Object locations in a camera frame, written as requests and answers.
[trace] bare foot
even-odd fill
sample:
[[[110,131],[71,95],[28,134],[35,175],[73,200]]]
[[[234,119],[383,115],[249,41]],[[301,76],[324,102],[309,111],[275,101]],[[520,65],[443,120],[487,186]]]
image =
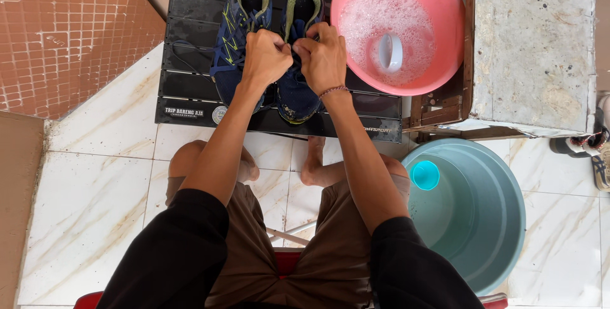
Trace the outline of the bare foot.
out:
[[[246,178],[245,180],[256,181],[260,177],[261,170],[259,170],[259,167],[256,166],[254,158],[250,155],[250,153],[248,153],[246,147],[242,147],[241,149],[241,164],[244,165],[247,170],[247,175],[244,176]]]
[[[322,167],[322,157],[326,138],[308,136],[308,154],[301,168],[301,182],[307,186],[317,185],[316,170]]]

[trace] braided bracelet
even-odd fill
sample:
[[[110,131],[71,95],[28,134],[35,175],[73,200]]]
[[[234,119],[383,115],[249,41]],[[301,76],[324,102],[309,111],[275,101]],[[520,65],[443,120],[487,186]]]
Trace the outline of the braided bracelet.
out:
[[[327,94],[330,94],[331,92],[335,91],[335,90],[349,90],[347,87],[345,86],[338,86],[338,87],[333,87],[331,89],[328,89],[326,91],[324,91],[321,95],[320,95],[320,99],[322,99],[322,97],[324,97]]]

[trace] black sleeve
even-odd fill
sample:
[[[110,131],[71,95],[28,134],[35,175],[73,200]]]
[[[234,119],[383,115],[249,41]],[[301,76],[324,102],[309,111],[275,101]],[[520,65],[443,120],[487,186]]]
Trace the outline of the black sleeve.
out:
[[[178,191],[133,240],[96,308],[203,307],[227,258],[228,229],[218,199]]]
[[[455,268],[428,249],[410,218],[385,221],[371,241],[375,308],[483,309]]]

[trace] tiled wall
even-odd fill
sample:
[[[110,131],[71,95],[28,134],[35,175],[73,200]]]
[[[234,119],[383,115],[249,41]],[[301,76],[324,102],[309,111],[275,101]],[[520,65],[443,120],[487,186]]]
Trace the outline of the tiled wall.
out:
[[[0,0],[0,110],[62,118],[164,33],[147,0]]]

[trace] soapy water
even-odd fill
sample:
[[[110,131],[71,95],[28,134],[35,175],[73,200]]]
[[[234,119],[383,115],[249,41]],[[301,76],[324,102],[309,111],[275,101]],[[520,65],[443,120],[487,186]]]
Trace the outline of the soapy water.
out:
[[[339,30],[354,62],[370,77],[391,86],[421,77],[436,51],[430,17],[417,0],[348,0]],[[403,45],[403,64],[394,73],[388,73],[379,61],[379,42],[390,31]]]

